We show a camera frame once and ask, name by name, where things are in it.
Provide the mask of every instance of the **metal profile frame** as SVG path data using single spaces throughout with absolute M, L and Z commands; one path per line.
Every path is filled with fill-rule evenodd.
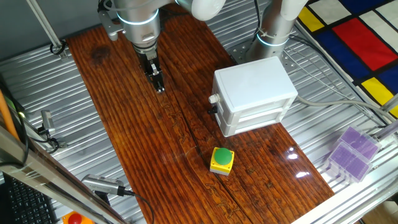
M 38 145 L 34 146 L 35 151 L 29 150 L 25 167 L 18 169 L 13 166 L 3 166 L 0 170 L 96 223 L 127 224 L 122 216 L 93 194 L 50 154 Z M 7 161 L 11 159 L 14 162 L 21 162 L 24 149 L 25 145 L 0 125 L 0 157 L 7 158 Z

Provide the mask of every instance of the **purple plastic tray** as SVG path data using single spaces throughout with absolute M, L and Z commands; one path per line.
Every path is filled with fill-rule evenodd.
M 372 166 L 372 164 L 363 161 L 361 155 L 352 150 L 344 142 L 339 143 L 331 153 L 329 160 L 336 164 L 340 171 L 350 177 L 354 177 L 356 182 L 362 181 Z
M 340 137 L 339 140 L 344 141 L 354 150 L 359 152 L 362 156 L 367 158 L 369 161 L 376 155 L 379 150 L 379 146 L 369 140 L 371 138 L 366 133 L 360 133 L 352 127 L 349 127 L 347 131 Z

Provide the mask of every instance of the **yellow square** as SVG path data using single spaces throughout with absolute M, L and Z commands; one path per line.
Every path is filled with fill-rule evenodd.
M 214 155 L 218 149 L 219 149 L 218 147 L 215 147 L 213 150 L 213 155 L 211 155 L 211 161 L 210 161 L 210 169 L 214 169 L 214 170 L 218 170 L 218 171 L 226 172 L 226 173 L 231 172 L 232 164 L 234 162 L 234 156 L 235 156 L 234 151 L 229 150 L 232 153 L 231 162 L 229 162 L 229 164 L 226 164 L 226 165 L 220 165 L 216 162 L 216 159 L 214 158 Z

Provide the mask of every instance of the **wood grain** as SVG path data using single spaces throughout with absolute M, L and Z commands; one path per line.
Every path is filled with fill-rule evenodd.
M 156 223 L 291 223 L 331 197 L 281 124 L 223 137 L 206 111 L 213 73 L 233 66 L 229 55 L 191 16 L 172 18 L 165 29 L 162 94 L 122 35 L 112 42 L 97 28 L 68 39 L 130 184 L 151 202 Z M 208 170 L 214 147 L 236 152 L 228 177 Z

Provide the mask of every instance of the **metal clamp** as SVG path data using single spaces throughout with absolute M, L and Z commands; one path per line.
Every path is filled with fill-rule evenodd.
M 105 31 L 108 34 L 108 37 L 112 41 L 117 40 L 118 32 L 123 30 L 122 26 L 120 24 L 114 24 L 107 11 L 98 12 L 98 16 L 102 26 L 105 28 Z

